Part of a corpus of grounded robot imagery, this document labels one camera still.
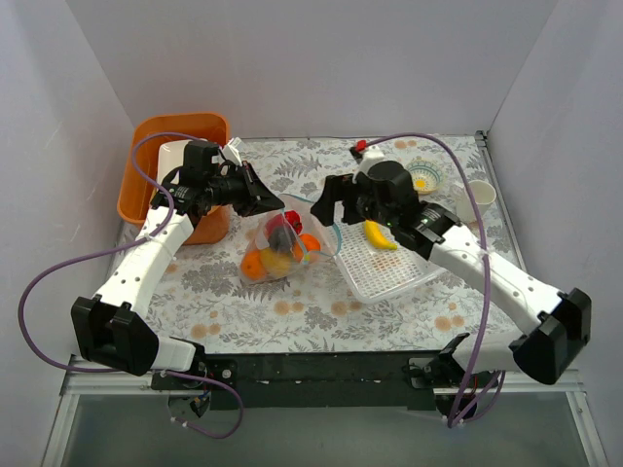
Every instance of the white plastic tray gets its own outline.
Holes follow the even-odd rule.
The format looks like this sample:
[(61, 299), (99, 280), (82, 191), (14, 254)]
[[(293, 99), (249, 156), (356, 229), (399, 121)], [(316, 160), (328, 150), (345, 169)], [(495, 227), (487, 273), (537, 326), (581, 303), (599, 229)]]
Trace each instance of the white plastic tray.
[[(342, 218), (342, 206), (336, 205), (336, 219)], [(398, 246), (397, 250), (380, 250), (372, 246), (363, 224), (347, 226), (338, 223), (342, 249), (335, 262), (352, 294), (364, 304), (374, 304), (419, 287), (444, 269), (432, 265), (416, 253)], [(387, 238), (389, 229), (381, 227)]]

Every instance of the floral tablecloth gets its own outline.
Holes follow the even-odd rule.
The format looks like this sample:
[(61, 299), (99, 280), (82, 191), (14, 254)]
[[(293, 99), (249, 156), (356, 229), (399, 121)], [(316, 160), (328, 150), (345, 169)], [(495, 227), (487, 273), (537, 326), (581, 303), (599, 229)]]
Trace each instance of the floral tablecloth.
[[(473, 137), (443, 137), (470, 179), (487, 179)], [(243, 156), (275, 193), (309, 197), (329, 174), (355, 170), (352, 140), (247, 141)], [(434, 160), (447, 174), (445, 185), (428, 196), (454, 209), (449, 185), (458, 180), (441, 148), (426, 140), (388, 142), (382, 149), (406, 164)], [(356, 301), (332, 262), (279, 281), (248, 286), (238, 265), (258, 219), (231, 218), (228, 235), (216, 245), (186, 246), (158, 285), (146, 321), (159, 334), (202, 343), (215, 353), (288, 351), (375, 351), (437, 349), (452, 336), (478, 328), (482, 295), (445, 272), (428, 284), (375, 305)], [(485, 215), (493, 250), (517, 264), (509, 231), (498, 206)], [(492, 306), (488, 328), (513, 329)]]

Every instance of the orange bucket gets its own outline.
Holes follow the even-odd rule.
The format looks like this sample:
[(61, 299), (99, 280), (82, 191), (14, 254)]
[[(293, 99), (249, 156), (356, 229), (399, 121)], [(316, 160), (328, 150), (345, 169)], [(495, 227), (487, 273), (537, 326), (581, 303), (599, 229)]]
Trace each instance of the orange bucket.
[[(205, 138), (225, 146), (230, 139), (230, 127), (224, 117), (212, 113), (160, 115), (140, 124), (134, 131), (131, 148), (150, 134), (163, 131), (180, 133)], [(154, 180), (158, 175), (158, 151), (161, 145), (178, 139), (176, 136), (162, 136), (147, 141), (136, 153), (136, 162), (147, 175)], [(149, 201), (154, 188), (134, 170), (131, 156), (126, 162), (124, 180), (117, 200), (117, 212), (126, 222), (141, 227), (145, 223)], [(217, 206), (200, 220), (193, 234), (186, 240), (186, 245), (216, 243), (223, 239), (230, 227), (229, 207)]]

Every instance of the yellow banana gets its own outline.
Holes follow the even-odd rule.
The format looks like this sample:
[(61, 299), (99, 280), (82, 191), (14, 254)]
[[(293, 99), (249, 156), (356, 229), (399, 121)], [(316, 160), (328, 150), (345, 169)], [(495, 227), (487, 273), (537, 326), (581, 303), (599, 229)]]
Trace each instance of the yellow banana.
[(381, 229), (379, 228), (379, 224), (373, 221), (365, 221), (363, 223), (363, 232), (366, 234), (366, 238), (377, 248), (382, 250), (396, 250), (398, 249), (398, 245), (389, 241), (383, 236)]

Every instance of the paper cup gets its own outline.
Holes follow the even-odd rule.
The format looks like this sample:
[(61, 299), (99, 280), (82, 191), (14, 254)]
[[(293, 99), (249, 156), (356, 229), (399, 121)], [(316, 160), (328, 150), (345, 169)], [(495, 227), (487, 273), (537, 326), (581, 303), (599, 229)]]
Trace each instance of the paper cup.
[[(469, 188), (471, 188), (471, 191), (476, 198), (478, 211), (482, 216), (497, 198), (495, 188), (490, 183), (487, 183), (484, 180), (472, 180), (471, 182), (469, 182)], [(457, 216), (461, 219), (461, 221), (466, 223), (476, 221), (476, 214), (471, 207), (471, 202), (469, 201), (469, 197), (467, 196), (467, 191), (465, 190), (465, 188), (462, 185), (458, 185), (456, 186), (456, 192), (458, 192)]]

